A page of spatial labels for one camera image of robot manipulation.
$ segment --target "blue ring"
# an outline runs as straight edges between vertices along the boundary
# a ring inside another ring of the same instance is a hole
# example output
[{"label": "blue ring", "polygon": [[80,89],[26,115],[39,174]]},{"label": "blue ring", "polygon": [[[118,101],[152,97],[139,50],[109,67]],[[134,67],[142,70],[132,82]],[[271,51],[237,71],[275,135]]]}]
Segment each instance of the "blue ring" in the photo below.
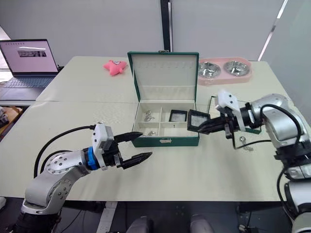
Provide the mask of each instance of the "blue ring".
[{"label": "blue ring", "polygon": [[92,170],[97,170],[98,167],[96,165],[95,159],[93,157],[93,147],[89,147],[87,150],[88,162],[87,164],[91,167]]}]

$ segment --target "open lid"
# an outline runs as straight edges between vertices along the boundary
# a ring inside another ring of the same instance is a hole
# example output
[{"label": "open lid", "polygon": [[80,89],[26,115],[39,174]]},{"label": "open lid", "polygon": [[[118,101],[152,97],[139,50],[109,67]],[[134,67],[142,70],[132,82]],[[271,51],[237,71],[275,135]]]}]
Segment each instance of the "open lid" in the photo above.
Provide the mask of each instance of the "open lid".
[{"label": "open lid", "polygon": [[195,100],[198,52],[128,52],[138,100]]}]

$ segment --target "stainless steel bowl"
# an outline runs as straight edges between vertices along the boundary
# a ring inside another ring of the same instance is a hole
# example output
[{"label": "stainless steel bowl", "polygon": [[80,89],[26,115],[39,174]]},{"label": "stainless steel bowl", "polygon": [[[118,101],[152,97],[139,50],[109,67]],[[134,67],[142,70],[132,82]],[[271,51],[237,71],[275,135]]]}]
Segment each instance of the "stainless steel bowl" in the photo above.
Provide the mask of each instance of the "stainless steel bowl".
[{"label": "stainless steel bowl", "polygon": [[224,69],[229,74],[232,74],[234,76],[244,76],[250,71],[248,65],[237,61],[230,61],[225,63]]},{"label": "stainless steel bowl", "polygon": [[211,62],[199,63],[198,74],[205,78],[216,78],[220,74],[220,67]]}]

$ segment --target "laptop screen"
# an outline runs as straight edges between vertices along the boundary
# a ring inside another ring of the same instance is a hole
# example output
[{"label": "laptop screen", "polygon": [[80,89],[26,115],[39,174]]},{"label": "laptop screen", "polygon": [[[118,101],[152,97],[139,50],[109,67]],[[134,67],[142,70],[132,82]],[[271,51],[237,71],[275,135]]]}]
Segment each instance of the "laptop screen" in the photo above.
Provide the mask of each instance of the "laptop screen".
[{"label": "laptop screen", "polygon": [[0,41],[2,54],[14,73],[57,72],[57,67],[47,40]]}]

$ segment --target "pink plush toy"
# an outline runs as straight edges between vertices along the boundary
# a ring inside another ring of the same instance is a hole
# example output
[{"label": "pink plush toy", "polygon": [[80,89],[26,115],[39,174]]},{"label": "pink plush toy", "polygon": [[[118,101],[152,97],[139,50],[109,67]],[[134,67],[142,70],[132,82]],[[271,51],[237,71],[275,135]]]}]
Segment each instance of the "pink plush toy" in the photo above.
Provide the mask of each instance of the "pink plush toy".
[{"label": "pink plush toy", "polygon": [[114,62],[109,60],[103,67],[109,70],[110,75],[116,75],[123,72],[123,69],[126,67],[126,62]]}]

